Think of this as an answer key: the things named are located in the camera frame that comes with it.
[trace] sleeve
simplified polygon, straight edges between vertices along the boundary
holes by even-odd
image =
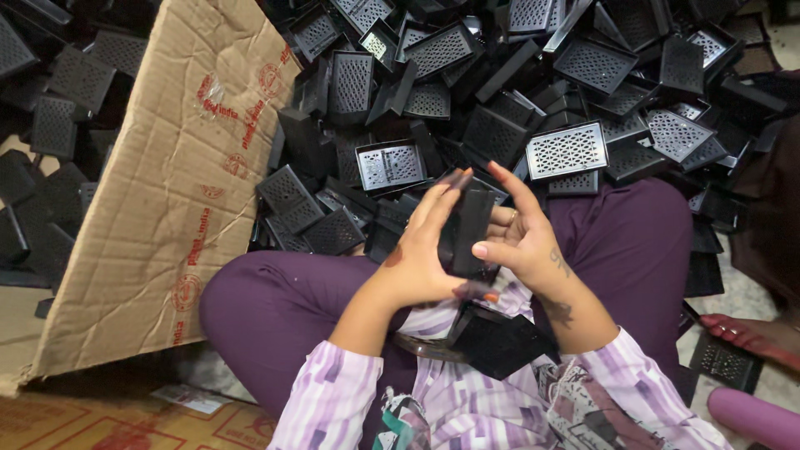
[[[610,344],[577,358],[620,408],[676,448],[732,450],[713,425],[686,407],[672,382],[624,329]]]
[[[382,372],[383,358],[322,341],[300,368],[267,449],[356,448]]]

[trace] cardboard flap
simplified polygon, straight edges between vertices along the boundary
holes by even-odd
[[[164,1],[27,379],[202,339],[298,72],[256,2]]]

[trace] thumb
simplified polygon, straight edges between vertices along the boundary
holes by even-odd
[[[512,247],[507,243],[481,241],[472,246],[472,254],[475,258],[500,264],[512,271],[522,259],[520,253],[521,251],[518,248]]]

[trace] purple pants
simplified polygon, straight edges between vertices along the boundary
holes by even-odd
[[[550,221],[574,272],[673,378],[692,237],[686,200],[657,179],[620,189],[605,185],[595,197],[551,200]],[[202,293],[202,328],[245,388],[277,418],[306,355],[328,339],[350,297],[377,267],[363,256],[240,256]],[[536,323],[546,321],[538,302],[532,306]],[[400,311],[390,328],[399,328],[407,316]],[[416,357],[391,343],[382,356],[378,397],[389,385],[411,393]],[[379,424],[379,404],[373,402],[364,423],[367,448]]]

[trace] tattoo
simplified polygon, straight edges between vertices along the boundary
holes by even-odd
[[[558,263],[558,268],[564,269],[564,275],[566,275],[566,278],[570,278],[570,273],[572,273],[572,269],[570,269],[570,266],[566,265],[566,261],[561,257],[561,253],[559,253],[555,247],[553,247],[553,249],[550,250],[550,261]]]
[[[572,307],[566,303],[562,302],[554,302],[551,299],[546,298],[544,295],[537,296],[539,299],[539,303],[542,304],[542,307],[545,308],[545,312],[547,313],[547,317],[550,318],[551,322],[558,322],[567,330],[571,330],[569,322],[572,322],[572,316],[570,313],[572,312]]]
[[[492,303],[500,300],[500,291],[478,281],[467,281],[453,289],[453,293],[457,299],[462,300],[484,299]]]
[[[402,247],[398,244],[386,258],[386,261],[383,262],[383,265],[386,267],[394,267],[398,265],[400,261],[402,261]]]

